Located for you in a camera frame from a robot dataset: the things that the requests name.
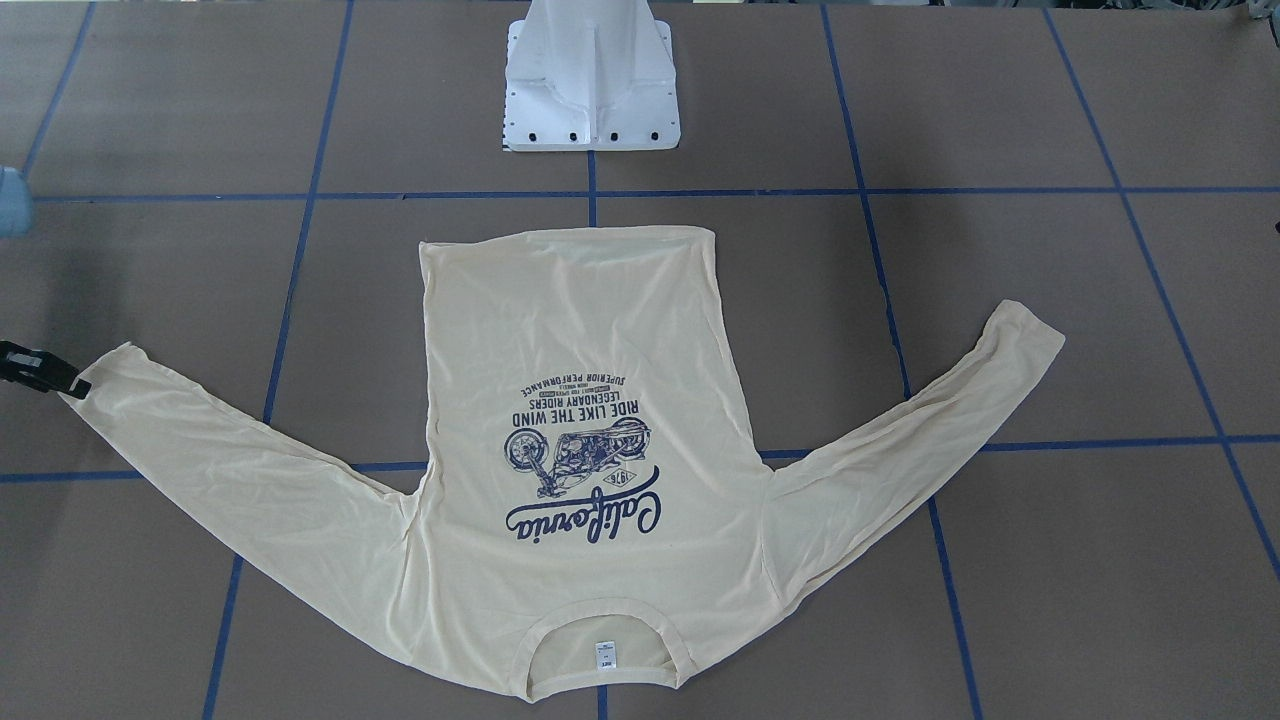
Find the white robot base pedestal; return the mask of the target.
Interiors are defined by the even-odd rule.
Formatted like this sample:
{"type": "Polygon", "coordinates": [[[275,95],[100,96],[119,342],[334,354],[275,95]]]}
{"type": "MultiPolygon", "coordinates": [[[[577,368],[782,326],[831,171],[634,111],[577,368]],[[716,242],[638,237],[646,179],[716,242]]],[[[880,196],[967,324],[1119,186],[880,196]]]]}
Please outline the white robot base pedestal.
{"type": "Polygon", "coordinates": [[[534,1],[507,29],[504,101],[509,152],[675,149],[671,27],[646,1],[534,1]]]}

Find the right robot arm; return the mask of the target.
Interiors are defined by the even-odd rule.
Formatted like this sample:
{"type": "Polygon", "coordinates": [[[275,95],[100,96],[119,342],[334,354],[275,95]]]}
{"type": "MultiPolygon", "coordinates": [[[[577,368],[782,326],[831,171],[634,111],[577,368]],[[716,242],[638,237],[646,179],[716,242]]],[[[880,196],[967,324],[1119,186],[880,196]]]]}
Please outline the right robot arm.
{"type": "MultiPolygon", "coordinates": [[[[1,236],[17,237],[29,231],[35,220],[33,200],[23,174],[14,167],[1,169],[1,236]]],[[[55,354],[32,350],[15,342],[1,342],[1,377],[41,393],[58,392],[74,400],[87,398],[92,384],[81,379],[81,370],[55,354]]]]}

